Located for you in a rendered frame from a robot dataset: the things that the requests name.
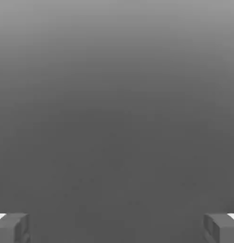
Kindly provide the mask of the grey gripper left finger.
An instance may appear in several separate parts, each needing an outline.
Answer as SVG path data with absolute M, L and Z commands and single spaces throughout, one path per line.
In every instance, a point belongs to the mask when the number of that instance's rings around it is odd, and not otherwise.
M 0 213 L 0 243 L 31 243 L 27 213 Z

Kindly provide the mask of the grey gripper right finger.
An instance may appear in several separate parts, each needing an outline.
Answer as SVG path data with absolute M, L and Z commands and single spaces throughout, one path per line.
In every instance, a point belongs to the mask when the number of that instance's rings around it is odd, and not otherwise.
M 204 214 L 206 243 L 234 243 L 234 213 Z

